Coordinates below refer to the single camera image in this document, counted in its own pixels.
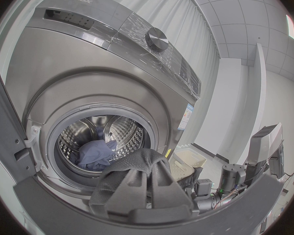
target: laundry basket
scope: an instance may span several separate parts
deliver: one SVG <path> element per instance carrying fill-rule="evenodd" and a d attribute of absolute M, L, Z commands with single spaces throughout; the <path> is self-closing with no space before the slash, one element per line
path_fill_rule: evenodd
<path fill-rule="evenodd" d="M 175 181 L 179 181 L 192 175 L 194 168 L 203 167 L 206 161 L 192 145 L 177 146 L 170 159 L 171 174 Z"/>

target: gray floor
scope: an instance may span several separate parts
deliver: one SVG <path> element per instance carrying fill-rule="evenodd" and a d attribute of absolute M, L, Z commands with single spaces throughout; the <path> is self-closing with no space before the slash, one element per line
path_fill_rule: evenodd
<path fill-rule="evenodd" d="M 203 166 L 203 171 L 201 172 L 199 179 L 210 179 L 214 185 L 212 188 L 216 189 L 219 186 L 219 181 L 221 177 L 221 167 L 226 164 L 223 160 L 217 158 L 217 157 L 211 157 L 208 154 L 204 153 L 203 151 L 197 149 L 196 147 L 192 146 L 192 149 L 194 149 L 196 152 L 198 152 L 200 155 L 202 155 L 205 159 L 207 159 L 207 162 Z"/>

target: baseboard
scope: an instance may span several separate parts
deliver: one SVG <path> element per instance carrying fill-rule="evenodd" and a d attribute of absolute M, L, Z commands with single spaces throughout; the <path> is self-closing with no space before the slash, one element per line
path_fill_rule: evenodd
<path fill-rule="evenodd" d="M 206 153 L 207 155 L 209 155 L 210 157 L 215 157 L 216 155 L 211 153 L 210 151 L 207 151 L 205 148 L 199 146 L 198 144 L 196 143 L 191 143 L 192 146 L 196 147 L 197 149 L 200 149 L 202 152 Z"/>
<path fill-rule="evenodd" d="M 230 163 L 230 161 L 229 161 L 228 159 L 226 159 L 224 156 L 221 156 L 221 155 L 218 154 L 218 153 L 216 154 L 216 157 L 219 158 L 219 159 L 221 159 L 221 160 L 223 160 L 224 162 L 226 162 L 226 163 L 228 163 L 228 164 Z"/>

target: sticker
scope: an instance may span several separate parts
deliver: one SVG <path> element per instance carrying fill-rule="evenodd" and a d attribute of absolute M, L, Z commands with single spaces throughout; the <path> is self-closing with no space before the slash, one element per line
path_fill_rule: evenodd
<path fill-rule="evenodd" d="M 179 127 L 177 128 L 178 130 L 185 130 L 186 125 L 187 125 L 187 123 L 189 121 L 189 118 L 192 115 L 193 110 L 194 110 L 194 107 L 192 107 L 190 104 L 187 104 L 185 113 L 184 113 L 184 115 L 182 117 L 182 120 L 180 122 Z"/>
<path fill-rule="evenodd" d="M 167 154 L 165 155 L 165 157 L 167 158 L 168 155 L 170 154 L 171 149 L 168 149 Z"/>

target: washing machine drum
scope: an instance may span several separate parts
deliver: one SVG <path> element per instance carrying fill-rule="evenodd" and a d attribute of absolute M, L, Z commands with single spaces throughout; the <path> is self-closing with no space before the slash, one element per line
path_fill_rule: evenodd
<path fill-rule="evenodd" d="M 36 141 L 39 181 L 84 211 L 101 171 L 79 167 L 71 155 L 102 139 L 116 140 L 110 162 L 142 147 L 169 158 L 201 87 L 159 29 L 112 0 L 88 1 L 41 2 L 6 78 L 28 139 Z"/>

